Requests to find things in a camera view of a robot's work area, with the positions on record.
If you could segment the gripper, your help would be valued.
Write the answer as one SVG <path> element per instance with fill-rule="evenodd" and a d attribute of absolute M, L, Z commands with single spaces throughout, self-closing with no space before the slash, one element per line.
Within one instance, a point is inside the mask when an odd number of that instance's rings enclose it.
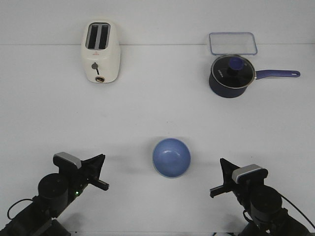
<path fill-rule="evenodd" d="M 251 191 L 255 187 L 263 185 L 264 179 L 254 177 L 252 179 L 245 179 L 240 184 L 236 184 L 232 179 L 232 175 L 229 178 L 229 174 L 238 169 L 238 166 L 224 158 L 220 159 L 220 165 L 222 169 L 223 185 L 210 189 L 210 197 L 214 198 L 217 195 L 232 191 L 240 204 L 249 204 Z"/>
<path fill-rule="evenodd" d="M 99 179 L 104 160 L 105 155 L 99 154 L 82 160 L 80 169 L 65 165 L 59 167 L 59 173 L 65 175 L 69 181 L 70 197 L 79 197 L 89 184 L 104 191 L 109 189 L 109 184 Z"/>

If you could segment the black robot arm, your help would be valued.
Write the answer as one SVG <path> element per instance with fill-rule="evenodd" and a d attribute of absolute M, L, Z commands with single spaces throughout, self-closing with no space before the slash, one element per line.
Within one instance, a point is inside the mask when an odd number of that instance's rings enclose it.
<path fill-rule="evenodd" d="M 58 173 L 46 175 L 38 184 L 38 195 L 30 199 L 31 204 L 19 212 L 0 231 L 2 236 L 68 236 L 70 232 L 56 218 L 89 185 L 108 190 L 109 184 L 100 180 L 105 160 L 99 154 L 87 160 L 59 152 L 53 163 Z"/>
<path fill-rule="evenodd" d="M 274 188 L 264 184 L 268 170 L 256 164 L 239 167 L 220 159 L 223 185 L 210 189 L 210 197 L 233 192 L 244 208 L 248 224 L 240 236 L 311 236 L 312 233 L 283 208 L 283 199 Z"/>

